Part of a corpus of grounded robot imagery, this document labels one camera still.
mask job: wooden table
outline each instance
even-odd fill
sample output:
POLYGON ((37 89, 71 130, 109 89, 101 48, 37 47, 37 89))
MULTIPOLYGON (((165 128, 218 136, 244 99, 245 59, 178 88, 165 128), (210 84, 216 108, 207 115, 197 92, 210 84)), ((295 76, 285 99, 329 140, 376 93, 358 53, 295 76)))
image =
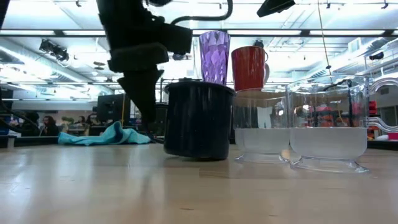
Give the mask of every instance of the wooden table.
POLYGON ((155 144, 1 152, 0 223, 398 221, 398 152, 368 150, 359 161, 372 172, 364 175, 238 164, 237 155, 194 162, 155 144))

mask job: blue towel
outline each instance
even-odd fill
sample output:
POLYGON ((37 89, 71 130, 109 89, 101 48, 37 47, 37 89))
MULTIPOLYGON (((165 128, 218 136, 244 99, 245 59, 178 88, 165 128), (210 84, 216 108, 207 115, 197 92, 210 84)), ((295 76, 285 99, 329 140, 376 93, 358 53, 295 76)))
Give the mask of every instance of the blue towel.
POLYGON ((122 129, 121 123, 115 122, 108 128, 101 136, 72 136, 67 133, 60 133, 58 137, 58 144, 65 145, 113 145, 113 144, 146 144, 149 143, 148 136, 139 134, 134 129, 122 129))

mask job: red cup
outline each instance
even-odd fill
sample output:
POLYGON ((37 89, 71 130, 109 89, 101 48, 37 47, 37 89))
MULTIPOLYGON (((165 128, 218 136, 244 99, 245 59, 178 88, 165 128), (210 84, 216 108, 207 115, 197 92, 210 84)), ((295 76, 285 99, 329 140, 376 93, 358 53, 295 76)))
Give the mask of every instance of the red cup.
POLYGON ((264 87, 269 78, 266 51, 255 46, 232 51, 232 69, 235 91, 264 87))

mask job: purple glass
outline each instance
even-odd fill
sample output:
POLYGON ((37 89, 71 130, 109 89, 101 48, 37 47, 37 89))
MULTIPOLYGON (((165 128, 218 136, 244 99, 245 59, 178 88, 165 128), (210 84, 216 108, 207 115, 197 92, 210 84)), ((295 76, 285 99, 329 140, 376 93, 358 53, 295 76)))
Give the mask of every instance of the purple glass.
POLYGON ((231 37, 221 31, 210 31, 199 36, 203 81, 226 85, 230 40, 231 37))

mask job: glass base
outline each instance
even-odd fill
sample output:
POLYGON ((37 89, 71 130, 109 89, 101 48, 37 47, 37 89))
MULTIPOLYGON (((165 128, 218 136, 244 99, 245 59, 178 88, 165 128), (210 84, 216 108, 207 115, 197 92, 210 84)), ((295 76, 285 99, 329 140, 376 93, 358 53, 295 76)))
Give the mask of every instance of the glass base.
POLYGON ((260 162, 270 164, 280 164, 289 162, 288 159, 283 158, 280 154, 260 154, 260 153, 244 153, 237 158, 238 162, 260 162))
POLYGON ((354 160, 320 159, 305 156, 302 156, 297 162, 292 162, 290 167, 292 169, 299 168, 338 173, 363 173, 369 171, 368 168, 361 167, 354 160))

